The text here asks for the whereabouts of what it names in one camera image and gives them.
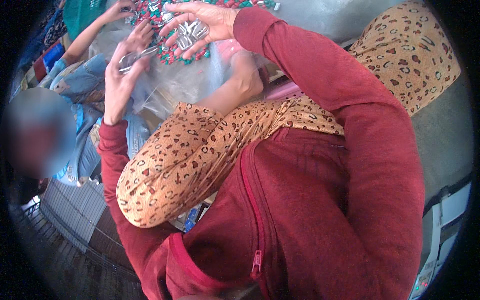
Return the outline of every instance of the pile of buckles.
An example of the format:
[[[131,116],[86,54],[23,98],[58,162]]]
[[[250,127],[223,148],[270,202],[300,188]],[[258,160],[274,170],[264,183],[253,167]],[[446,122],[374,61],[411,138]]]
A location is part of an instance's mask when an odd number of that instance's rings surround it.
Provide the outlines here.
[[[137,0],[135,2],[137,10],[127,9],[124,11],[131,11],[135,15],[132,17],[125,18],[125,23],[130,23],[131,26],[139,24],[144,19],[150,20],[150,24],[153,27],[154,36],[152,46],[158,46],[159,50],[156,56],[164,64],[172,64],[175,61],[183,61],[183,64],[187,65],[192,63],[194,60],[200,60],[202,57],[209,58],[210,50],[209,45],[203,47],[198,53],[192,56],[191,59],[185,60],[181,56],[173,55],[173,52],[176,48],[182,50],[188,49],[196,41],[203,39],[208,35],[209,29],[206,24],[199,21],[198,19],[188,23],[180,24],[178,28],[170,31],[167,36],[160,36],[159,32],[163,26],[169,23],[175,16],[181,14],[180,12],[169,12],[165,4],[166,3],[178,3],[178,2],[190,2],[195,0]],[[201,0],[202,2],[207,2],[210,4],[215,4],[221,7],[227,8],[244,8],[259,6],[262,8],[274,8],[275,11],[280,7],[280,3],[274,2],[273,0]],[[172,36],[175,32],[179,32],[177,38],[177,43],[167,47],[165,42],[167,39]]]

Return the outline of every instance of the hand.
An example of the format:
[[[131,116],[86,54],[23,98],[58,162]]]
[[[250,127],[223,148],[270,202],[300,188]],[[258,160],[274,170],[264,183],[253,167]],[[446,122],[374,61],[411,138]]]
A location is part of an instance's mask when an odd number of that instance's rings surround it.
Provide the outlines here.
[[[178,4],[168,4],[166,8],[171,12],[184,12],[175,17],[170,23],[165,25],[160,31],[161,36],[166,36],[170,31],[176,28],[179,24],[185,21],[195,21],[198,18],[200,21],[206,23],[210,28],[209,34],[202,40],[194,43],[183,54],[184,59],[189,59],[192,55],[200,50],[208,43],[234,38],[233,23],[237,17],[238,10],[232,8],[218,7],[217,5],[208,4],[205,2],[186,2]],[[175,43],[178,33],[172,35],[166,42],[167,46]],[[174,55],[180,55],[183,51],[177,48]]]
[[[154,31],[147,19],[143,20],[140,24],[135,26],[135,29],[130,33],[127,38],[127,41],[131,41],[135,44],[138,44],[144,48],[144,50],[152,42],[152,36]]]
[[[103,122],[106,125],[113,126],[122,120],[138,77],[149,67],[149,57],[143,57],[133,64],[130,72],[123,75],[119,72],[119,61],[127,53],[143,50],[144,48],[141,45],[133,41],[123,41],[118,44],[115,53],[113,53],[112,60],[105,70],[105,115]]]
[[[132,9],[136,9],[135,3],[130,0],[119,0],[115,4],[113,4],[103,15],[99,16],[98,18],[101,20],[103,24],[107,24],[121,18],[126,17],[133,17],[134,14],[132,12],[121,12],[121,9],[124,7],[130,7]]]

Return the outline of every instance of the cuff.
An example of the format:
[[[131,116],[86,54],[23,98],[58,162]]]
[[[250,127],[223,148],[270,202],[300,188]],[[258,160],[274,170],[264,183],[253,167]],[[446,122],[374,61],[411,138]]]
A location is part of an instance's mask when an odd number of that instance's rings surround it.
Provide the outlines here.
[[[258,7],[239,11],[233,23],[233,35],[248,51],[263,54],[263,41],[267,30],[276,22],[287,22]]]
[[[102,119],[98,135],[100,136],[100,146],[102,151],[115,149],[127,144],[127,126],[126,120],[121,120],[113,126],[105,125]]]

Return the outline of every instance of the clear plastic sheet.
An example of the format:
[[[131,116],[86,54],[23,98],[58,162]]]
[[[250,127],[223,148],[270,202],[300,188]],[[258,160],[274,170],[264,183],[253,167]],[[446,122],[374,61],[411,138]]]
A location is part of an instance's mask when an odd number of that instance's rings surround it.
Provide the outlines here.
[[[280,9],[269,10],[290,25],[325,35],[345,47],[357,39],[364,27],[387,8],[401,0],[278,0]],[[115,0],[108,0],[110,7]],[[124,19],[104,27],[90,47],[90,57],[100,52],[109,60],[117,44],[132,31]],[[137,82],[132,94],[136,112],[146,108],[165,120],[179,101],[195,103],[206,97],[230,75],[228,62],[222,59],[229,48],[210,45],[211,56],[183,65],[164,65],[153,57],[151,68]],[[258,66],[266,62],[257,60]]]

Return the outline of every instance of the person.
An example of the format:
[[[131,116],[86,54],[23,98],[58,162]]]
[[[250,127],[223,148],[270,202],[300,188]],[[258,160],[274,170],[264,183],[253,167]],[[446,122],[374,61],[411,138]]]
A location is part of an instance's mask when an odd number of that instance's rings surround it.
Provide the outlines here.
[[[40,87],[59,93],[71,104],[77,123],[77,140],[72,157],[69,163],[53,176],[67,185],[81,187],[89,178],[99,173],[100,156],[96,147],[99,140],[98,128],[104,112],[107,61],[103,54],[85,61],[80,61],[80,58],[105,24],[133,15],[131,12],[122,12],[124,7],[135,9],[135,4],[129,0],[114,3],[79,34],[39,84]],[[153,33],[151,25],[145,21],[132,31],[128,39],[135,40],[146,48],[152,42]],[[133,114],[132,100],[125,118],[129,120],[129,155],[133,157],[150,136],[150,130],[142,117]]]
[[[256,281],[265,299],[406,299],[424,204],[409,117],[460,74],[427,6],[385,11],[349,52],[260,8],[167,9],[184,14],[160,34],[196,18],[210,27],[184,57],[236,39],[302,95],[244,104],[262,87],[241,56],[230,82],[195,105],[180,102],[130,161],[122,111],[137,77],[120,75],[112,59],[98,151],[105,199],[145,295],[208,299]],[[121,43],[114,57],[135,49]],[[190,231],[167,222],[216,189]]]

